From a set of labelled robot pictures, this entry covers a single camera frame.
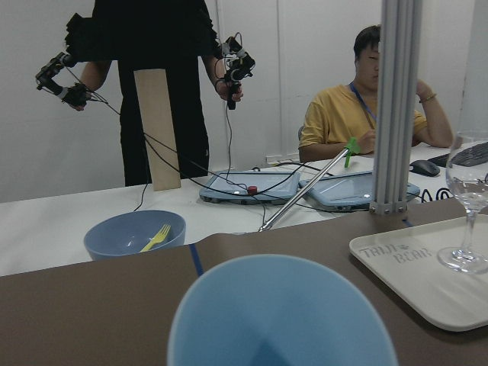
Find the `black keyboard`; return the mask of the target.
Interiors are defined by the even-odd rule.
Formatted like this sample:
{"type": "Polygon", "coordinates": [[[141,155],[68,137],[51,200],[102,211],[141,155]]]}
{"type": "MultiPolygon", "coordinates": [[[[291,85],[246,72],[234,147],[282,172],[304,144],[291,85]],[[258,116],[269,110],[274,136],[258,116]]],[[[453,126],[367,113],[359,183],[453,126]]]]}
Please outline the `black keyboard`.
{"type": "Polygon", "coordinates": [[[429,162],[442,168],[446,168],[448,163],[463,167],[471,167],[486,163],[487,160],[487,143],[478,143],[469,147],[463,147],[453,156],[450,156],[450,154],[447,153],[428,159],[429,162]]]}

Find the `standing person in black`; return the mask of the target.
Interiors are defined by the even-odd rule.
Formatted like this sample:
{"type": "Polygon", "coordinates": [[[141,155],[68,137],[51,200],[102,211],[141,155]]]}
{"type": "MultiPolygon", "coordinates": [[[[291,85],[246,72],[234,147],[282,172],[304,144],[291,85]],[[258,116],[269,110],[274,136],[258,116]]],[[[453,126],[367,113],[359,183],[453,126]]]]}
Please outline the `standing person in black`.
{"type": "Polygon", "coordinates": [[[37,88],[80,111],[99,100],[117,65],[126,185],[161,190],[207,175],[199,66],[234,109],[255,60],[236,36],[218,41],[205,2],[97,1],[90,17],[73,15],[66,30],[66,49],[36,74],[37,88]]]}

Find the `dark blue bowl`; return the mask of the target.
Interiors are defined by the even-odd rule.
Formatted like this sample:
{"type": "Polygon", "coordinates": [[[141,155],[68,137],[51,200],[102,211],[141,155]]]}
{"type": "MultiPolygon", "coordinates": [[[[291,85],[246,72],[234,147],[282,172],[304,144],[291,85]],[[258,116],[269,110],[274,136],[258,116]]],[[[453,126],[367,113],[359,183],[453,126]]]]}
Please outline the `dark blue bowl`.
{"type": "Polygon", "coordinates": [[[94,260],[137,254],[166,224],[170,226],[167,237],[156,242],[152,249],[183,245],[186,221],[179,214],[166,210],[133,211],[109,218],[85,234],[84,245],[94,260]]]}

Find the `light blue plastic cup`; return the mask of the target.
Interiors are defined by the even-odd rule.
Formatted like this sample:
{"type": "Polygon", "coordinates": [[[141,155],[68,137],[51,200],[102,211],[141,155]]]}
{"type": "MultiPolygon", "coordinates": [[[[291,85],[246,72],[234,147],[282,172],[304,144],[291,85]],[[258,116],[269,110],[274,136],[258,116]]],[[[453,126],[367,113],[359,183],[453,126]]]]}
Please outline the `light blue plastic cup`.
{"type": "Polygon", "coordinates": [[[178,306],[170,365],[395,365],[389,333],[343,276],[289,255],[248,255],[201,275],[178,306]]]}

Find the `black computer mouse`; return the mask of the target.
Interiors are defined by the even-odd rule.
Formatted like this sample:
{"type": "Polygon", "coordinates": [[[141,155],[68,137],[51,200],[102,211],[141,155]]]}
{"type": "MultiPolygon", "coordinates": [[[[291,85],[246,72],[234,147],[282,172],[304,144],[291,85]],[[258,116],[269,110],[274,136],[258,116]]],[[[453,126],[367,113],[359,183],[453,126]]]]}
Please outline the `black computer mouse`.
{"type": "Polygon", "coordinates": [[[429,160],[416,160],[409,164],[409,170],[417,175],[435,177],[440,174],[440,168],[429,160]]]}

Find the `seated person yellow shirt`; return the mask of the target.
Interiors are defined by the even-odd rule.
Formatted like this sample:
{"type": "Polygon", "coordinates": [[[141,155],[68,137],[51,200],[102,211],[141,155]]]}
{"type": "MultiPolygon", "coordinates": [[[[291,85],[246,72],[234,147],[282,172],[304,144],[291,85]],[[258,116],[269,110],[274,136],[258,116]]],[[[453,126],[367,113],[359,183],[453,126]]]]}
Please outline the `seated person yellow shirt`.
{"type": "MultiPolygon", "coordinates": [[[[359,32],[353,47],[355,77],[347,85],[318,92],[305,113],[299,141],[302,163],[332,159],[356,139],[360,154],[374,151],[380,71],[380,25],[359,32]]],[[[448,117],[430,85],[419,79],[416,95],[423,112],[414,111],[412,144],[448,148],[454,140],[448,117]]]]}

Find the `aluminium frame post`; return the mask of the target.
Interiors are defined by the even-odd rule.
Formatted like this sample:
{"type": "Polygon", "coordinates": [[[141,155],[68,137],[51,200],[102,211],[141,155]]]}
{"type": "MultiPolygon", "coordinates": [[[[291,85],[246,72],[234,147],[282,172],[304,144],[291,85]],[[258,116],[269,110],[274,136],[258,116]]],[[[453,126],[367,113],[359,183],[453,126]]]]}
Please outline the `aluminium frame post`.
{"type": "Polygon", "coordinates": [[[373,196],[377,215],[406,211],[419,64],[421,1],[383,1],[373,196]]]}

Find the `blue teach pendant tablet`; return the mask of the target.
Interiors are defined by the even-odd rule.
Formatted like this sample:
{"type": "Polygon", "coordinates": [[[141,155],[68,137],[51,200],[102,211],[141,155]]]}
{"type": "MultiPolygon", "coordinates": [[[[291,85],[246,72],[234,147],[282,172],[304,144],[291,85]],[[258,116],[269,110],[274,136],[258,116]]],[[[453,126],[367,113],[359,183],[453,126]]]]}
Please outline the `blue teach pendant tablet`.
{"type": "Polygon", "coordinates": [[[299,172],[221,171],[199,191],[200,199],[211,203],[285,204],[298,190],[299,172]]]}

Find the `green handled metal stick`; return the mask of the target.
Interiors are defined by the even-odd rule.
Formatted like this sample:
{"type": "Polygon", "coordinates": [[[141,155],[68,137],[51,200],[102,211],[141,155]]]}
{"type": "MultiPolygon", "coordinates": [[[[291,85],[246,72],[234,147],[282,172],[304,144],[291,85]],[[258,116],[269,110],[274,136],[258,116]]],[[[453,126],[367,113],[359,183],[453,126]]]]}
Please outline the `green handled metal stick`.
{"type": "Polygon", "coordinates": [[[334,157],[325,167],[323,167],[317,174],[315,174],[308,183],[302,187],[277,213],[274,213],[268,220],[266,220],[257,230],[258,233],[270,230],[326,173],[328,173],[337,163],[342,159],[347,162],[354,154],[360,153],[360,146],[357,140],[352,137],[343,150],[334,157]]]}

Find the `yellow plastic fork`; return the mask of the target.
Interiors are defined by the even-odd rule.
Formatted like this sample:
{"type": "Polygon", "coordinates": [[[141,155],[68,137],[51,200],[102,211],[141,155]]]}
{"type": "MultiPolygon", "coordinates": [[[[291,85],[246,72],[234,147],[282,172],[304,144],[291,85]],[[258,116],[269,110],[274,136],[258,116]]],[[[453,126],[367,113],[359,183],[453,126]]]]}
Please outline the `yellow plastic fork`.
{"type": "Polygon", "coordinates": [[[145,246],[140,250],[140,252],[147,252],[152,249],[156,244],[163,242],[171,230],[170,224],[164,224],[160,230],[154,235],[151,240],[145,244],[145,246]]]}

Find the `cream bear tray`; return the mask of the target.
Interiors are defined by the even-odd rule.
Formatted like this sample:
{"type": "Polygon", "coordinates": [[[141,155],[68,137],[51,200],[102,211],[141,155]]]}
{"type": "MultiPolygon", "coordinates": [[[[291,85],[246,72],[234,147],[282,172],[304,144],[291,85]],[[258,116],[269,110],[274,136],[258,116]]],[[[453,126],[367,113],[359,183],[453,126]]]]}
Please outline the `cream bear tray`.
{"type": "Polygon", "coordinates": [[[438,328],[463,332],[487,324],[486,274],[461,274],[437,259],[461,243],[463,217],[360,236],[350,253],[438,328]]]}

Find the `clear wine glass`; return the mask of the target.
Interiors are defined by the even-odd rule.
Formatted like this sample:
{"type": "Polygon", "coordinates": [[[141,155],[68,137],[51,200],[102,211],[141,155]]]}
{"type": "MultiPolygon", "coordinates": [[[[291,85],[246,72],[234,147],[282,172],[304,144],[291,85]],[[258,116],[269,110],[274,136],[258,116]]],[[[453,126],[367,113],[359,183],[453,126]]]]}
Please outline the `clear wine glass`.
{"type": "MultiPolygon", "coordinates": [[[[453,156],[463,147],[487,143],[485,130],[457,132],[451,147],[453,156]]],[[[466,230],[462,243],[440,249],[437,258],[444,266],[468,274],[487,272],[487,257],[472,249],[474,224],[478,213],[487,207],[487,162],[471,167],[448,163],[445,173],[449,191],[466,211],[466,230]]]]}

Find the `wooden plank board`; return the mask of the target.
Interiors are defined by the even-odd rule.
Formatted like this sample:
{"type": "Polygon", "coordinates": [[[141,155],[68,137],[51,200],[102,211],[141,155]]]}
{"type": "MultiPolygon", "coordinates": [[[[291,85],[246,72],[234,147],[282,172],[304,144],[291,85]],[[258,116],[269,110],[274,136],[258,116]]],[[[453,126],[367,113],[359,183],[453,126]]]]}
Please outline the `wooden plank board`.
{"type": "Polygon", "coordinates": [[[143,138],[154,191],[181,187],[172,110],[164,69],[133,73],[143,124],[143,138]]]}

